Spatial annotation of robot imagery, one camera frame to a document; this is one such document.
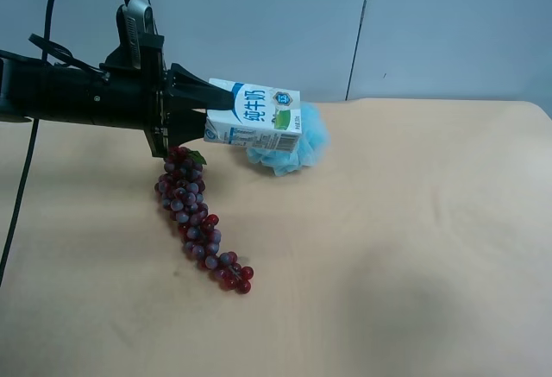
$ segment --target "logo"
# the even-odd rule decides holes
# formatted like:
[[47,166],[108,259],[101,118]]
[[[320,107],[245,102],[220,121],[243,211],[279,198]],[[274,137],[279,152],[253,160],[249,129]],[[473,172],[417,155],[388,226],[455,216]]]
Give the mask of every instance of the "logo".
[[287,92],[278,91],[274,94],[274,101],[276,101],[278,105],[287,107],[293,102],[293,99]]
[[216,135],[210,129],[205,129],[205,138],[207,138],[208,140],[215,140]]

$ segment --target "purple grape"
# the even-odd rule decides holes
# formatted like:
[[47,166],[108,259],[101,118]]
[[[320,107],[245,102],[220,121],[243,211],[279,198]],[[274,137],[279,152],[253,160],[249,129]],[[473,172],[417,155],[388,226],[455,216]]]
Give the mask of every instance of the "purple grape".
[[159,183],[159,191],[161,193],[166,192],[169,189],[169,187],[170,187],[169,184],[165,180]]
[[224,280],[226,278],[226,271],[224,269],[218,269],[215,271],[215,278],[218,280]]
[[179,211],[176,214],[176,221],[178,223],[187,223],[189,219],[190,219],[190,217],[188,215],[186,215],[183,211]]
[[205,258],[205,266],[209,269],[216,269],[218,267],[218,260],[215,256],[207,256]]
[[215,229],[212,232],[209,233],[207,238],[209,239],[209,242],[213,243],[220,243],[222,239],[221,231],[219,229]]
[[184,244],[184,251],[190,253],[194,246],[196,246],[194,242],[186,242]]
[[205,257],[205,249],[201,245],[196,245],[191,250],[191,254],[199,261]]
[[193,194],[198,194],[199,193],[199,186],[196,185],[195,183],[190,183],[189,185],[186,186],[186,191],[190,192],[190,193],[193,193]]
[[198,228],[189,228],[188,233],[186,233],[188,239],[196,240],[199,238],[199,229]]
[[200,177],[201,177],[201,172],[199,172],[198,170],[192,170],[191,171],[190,179],[197,180]]
[[184,209],[184,204],[182,203],[181,200],[175,198],[172,202],[171,202],[171,209],[173,211],[181,211],[182,209]]
[[218,249],[218,243],[210,243],[207,245],[205,250],[207,250],[208,254],[216,254],[216,252],[218,252]]
[[188,193],[184,196],[184,203],[188,206],[196,203],[196,195],[193,193]]
[[172,173],[174,171],[175,166],[174,166],[174,163],[167,162],[165,163],[164,168],[167,173]]
[[227,254],[226,252],[224,252],[223,254],[220,254],[220,256],[218,257],[218,259],[220,260],[220,262],[225,265],[225,266],[228,266],[230,263],[232,263],[232,258],[230,257],[229,254]]
[[182,200],[184,198],[186,194],[186,190],[184,190],[182,187],[178,187],[176,189],[174,189],[174,197],[175,198],[179,198],[180,200]]
[[203,219],[196,213],[195,215],[190,216],[190,225],[198,226]]

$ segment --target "table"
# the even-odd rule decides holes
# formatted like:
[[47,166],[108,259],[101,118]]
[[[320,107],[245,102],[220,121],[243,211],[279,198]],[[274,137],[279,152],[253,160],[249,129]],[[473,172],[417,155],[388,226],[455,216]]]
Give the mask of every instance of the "table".
[[[542,376],[552,368],[552,122],[527,103],[320,105],[317,167],[191,143],[247,296],[181,253],[160,160],[42,123],[0,289],[5,376]],[[0,235],[30,126],[0,125]]]

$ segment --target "black cable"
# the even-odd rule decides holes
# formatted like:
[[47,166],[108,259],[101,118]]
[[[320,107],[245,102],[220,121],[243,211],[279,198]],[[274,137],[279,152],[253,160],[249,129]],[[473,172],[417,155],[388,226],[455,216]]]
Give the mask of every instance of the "black cable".
[[[52,30],[52,13],[53,3],[55,0],[48,0],[46,5],[46,15],[44,19],[44,39],[50,40],[50,32]],[[42,50],[42,61],[46,62],[48,53],[46,50]],[[19,187],[17,188],[16,203],[14,204],[14,211],[11,215],[11,221],[9,222],[8,236],[6,243],[3,245],[2,259],[0,260],[0,286],[3,281],[3,273],[8,263],[9,250],[11,249],[11,243],[14,240],[14,234],[16,232],[17,218],[19,217],[19,210],[21,209],[21,203],[23,199],[23,193],[25,192],[25,184],[27,183],[28,170],[31,167],[31,160],[33,159],[33,152],[35,150],[36,135],[38,134],[39,120],[35,118],[33,120],[33,127],[31,129],[31,136],[28,141],[27,156],[25,157],[25,164],[23,165],[23,171],[21,179],[19,180]]]

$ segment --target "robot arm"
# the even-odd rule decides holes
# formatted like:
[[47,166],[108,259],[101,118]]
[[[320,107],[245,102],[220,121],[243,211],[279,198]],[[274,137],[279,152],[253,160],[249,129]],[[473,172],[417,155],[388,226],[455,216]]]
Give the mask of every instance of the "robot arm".
[[29,118],[141,129],[154,157],[203,138],[206,115],[232,110],[234,95],[186,71],[165,68],[164,37],[154,32],[152,8],[129,0],[116,13],[119,47],[99,68],[75,60],[61,45],[30,40],[65,64],[51,65],[0,51],[0,121]]

